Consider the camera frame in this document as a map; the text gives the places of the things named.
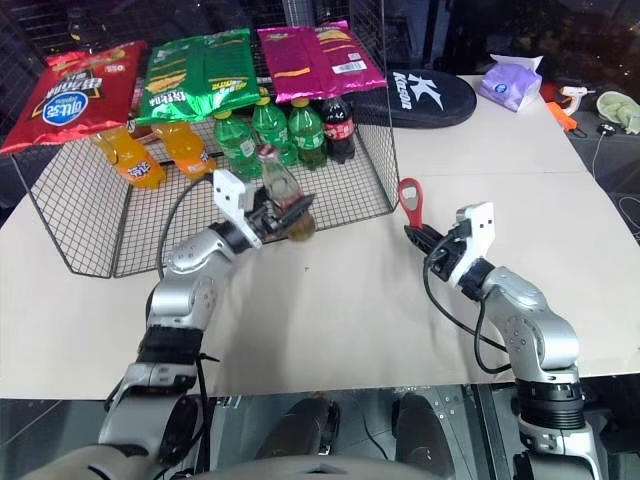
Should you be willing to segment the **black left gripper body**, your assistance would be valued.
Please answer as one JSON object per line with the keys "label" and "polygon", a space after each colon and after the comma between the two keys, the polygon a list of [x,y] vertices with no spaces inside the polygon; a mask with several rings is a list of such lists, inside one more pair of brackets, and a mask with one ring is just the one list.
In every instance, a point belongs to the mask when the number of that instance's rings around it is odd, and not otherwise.
{"label": "black left gripper body", "polygon": [[278,229],[277,225],[280,209],[273,199],[271,203],[255,204],[253,197],[252,206],[245,218],[258,236],[285,236],[286,229]]}

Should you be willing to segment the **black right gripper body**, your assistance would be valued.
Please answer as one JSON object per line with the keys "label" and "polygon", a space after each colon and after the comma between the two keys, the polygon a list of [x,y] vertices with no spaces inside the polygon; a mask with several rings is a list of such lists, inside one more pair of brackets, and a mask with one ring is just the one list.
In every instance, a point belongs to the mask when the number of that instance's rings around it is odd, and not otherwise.
{"label": "black right gripper body", "polygon": [[434,250],[427,254],[426,265],[434,274],[452,274],[466,252],[469,227],[452,227],[441,240],[437,240]]}

